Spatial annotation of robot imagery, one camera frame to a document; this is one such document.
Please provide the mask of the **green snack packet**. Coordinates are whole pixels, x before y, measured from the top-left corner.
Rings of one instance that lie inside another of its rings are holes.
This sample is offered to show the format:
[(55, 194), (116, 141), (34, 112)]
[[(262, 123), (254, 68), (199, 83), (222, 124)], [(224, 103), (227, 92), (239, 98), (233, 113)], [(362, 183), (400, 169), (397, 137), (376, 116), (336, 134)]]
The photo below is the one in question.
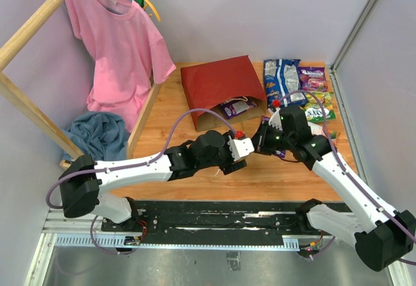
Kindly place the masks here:
[(333, 108), (333, 92), (312, 92), (316, 97), (311, 94), (306, 94), (308, 103), (304, 105), (303, 110), (305, 112), (307, 121), (312, 123), (320, 123), (326, 120), (334, 120), (336, 118)]

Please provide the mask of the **blue Doritos chip bag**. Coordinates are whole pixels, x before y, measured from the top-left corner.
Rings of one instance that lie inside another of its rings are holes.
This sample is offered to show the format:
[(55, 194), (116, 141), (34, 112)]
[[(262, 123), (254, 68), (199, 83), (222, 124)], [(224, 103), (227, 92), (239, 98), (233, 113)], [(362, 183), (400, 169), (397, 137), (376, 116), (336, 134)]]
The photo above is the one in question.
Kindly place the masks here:
[(290, 92), (301, 89), (299, 78), (299, 59), (266, 59), (263, 61), (263, 81), (265, 86), (267, 107), (275, 111), (273, 102), (278, 100), (286, 106), (308, 104), (307, 97), (301, 93), (295, 93), (284, 99), (281, 98)]

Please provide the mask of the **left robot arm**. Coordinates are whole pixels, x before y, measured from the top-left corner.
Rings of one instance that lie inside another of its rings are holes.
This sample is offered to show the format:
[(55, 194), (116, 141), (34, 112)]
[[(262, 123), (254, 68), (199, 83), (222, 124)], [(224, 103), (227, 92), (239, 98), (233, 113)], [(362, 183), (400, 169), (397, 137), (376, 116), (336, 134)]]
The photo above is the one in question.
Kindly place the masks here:
[(253, 152), (250, 138), (210, 130), (195, 140), (143, 158), (95, 161), (84, 155), (59, 178), (62, 210), (66, 218), (94, 214), (132, 231), (139, 223), (138, 209), (132, 198), (117, 197), (112, 190), (185, 179), (210, 167), (227, 175), (246, 167), (245, 158)]

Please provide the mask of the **purple snack packet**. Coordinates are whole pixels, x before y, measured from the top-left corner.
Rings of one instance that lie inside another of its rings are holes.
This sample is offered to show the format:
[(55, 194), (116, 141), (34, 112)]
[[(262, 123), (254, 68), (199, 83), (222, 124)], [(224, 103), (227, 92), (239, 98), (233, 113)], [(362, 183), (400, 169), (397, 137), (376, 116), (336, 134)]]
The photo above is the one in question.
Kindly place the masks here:
[(277, 156), (277, 157), (279, 157), (280, 159), (282, 159), (282, 160), (285, 160), (285, 157), (286, 157), (286, 151), (284, 150), (284, 149), (279, 149), (279, 150), (277, 150), (276, 152), (275, 152), (275, 154), (274, 154), (275, 156)]
[(224, 118), (230, 120), (237, 117), (244, 112), (257, 107), (257, 103), (250, 99), (233, 99), (231, 101), (222, 102), (218, 105), (220, 112), (224, 115)]
[(327, 92), (328, 82), (325, 67), (300, 66), (298, 76), (302, 90), (313, 92)]

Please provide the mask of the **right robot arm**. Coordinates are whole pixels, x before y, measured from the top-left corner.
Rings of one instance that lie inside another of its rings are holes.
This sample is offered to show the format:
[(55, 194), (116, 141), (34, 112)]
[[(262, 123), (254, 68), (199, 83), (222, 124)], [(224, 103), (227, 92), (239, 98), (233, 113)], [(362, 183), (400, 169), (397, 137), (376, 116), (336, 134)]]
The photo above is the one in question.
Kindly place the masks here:
[(303, 234), (322, 230), (353, 247), (371, 270), (379, 272), (410, 253), (415, 245), (415, 217), (399, 212), (377, 195), (349, 167), (332, 139), (314, 135), (300, 107), (284, 107), (261, 121), (252, 138), (255, 152), (278, 150), (325, 180), (353, 212), (347, 216), (312, 199), (299, 206), (295, 228)]

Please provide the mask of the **orange snack packet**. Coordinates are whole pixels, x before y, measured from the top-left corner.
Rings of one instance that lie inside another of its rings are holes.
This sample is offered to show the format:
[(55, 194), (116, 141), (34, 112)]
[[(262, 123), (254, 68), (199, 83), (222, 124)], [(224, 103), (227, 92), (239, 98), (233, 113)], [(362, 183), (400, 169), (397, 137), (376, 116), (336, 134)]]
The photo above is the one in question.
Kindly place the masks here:
[(324, 128), (322, 125), (318, 125), (316, 123), (308, 122), (308, 126), (311, 128), (312, 135), (324, 135), (329, 134), (333, 144), (336, 146), (341, 135), (338, 131), (332, 131), (331, 129), (327, 129), (326, 133), (324, 132)]

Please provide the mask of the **red paper bag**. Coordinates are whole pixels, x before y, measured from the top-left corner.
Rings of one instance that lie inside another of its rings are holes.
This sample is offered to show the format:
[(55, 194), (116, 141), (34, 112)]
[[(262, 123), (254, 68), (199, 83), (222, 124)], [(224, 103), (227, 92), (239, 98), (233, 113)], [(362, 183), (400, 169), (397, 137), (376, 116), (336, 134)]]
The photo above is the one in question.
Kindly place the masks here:
[(190, 109), (209, 109), (220, 113), (219, 104), (247, 97), (256, 107), (230, 119), (239, 123), (266, 113), (263, 85), (247, 55), (182, 67), (181, 82)]

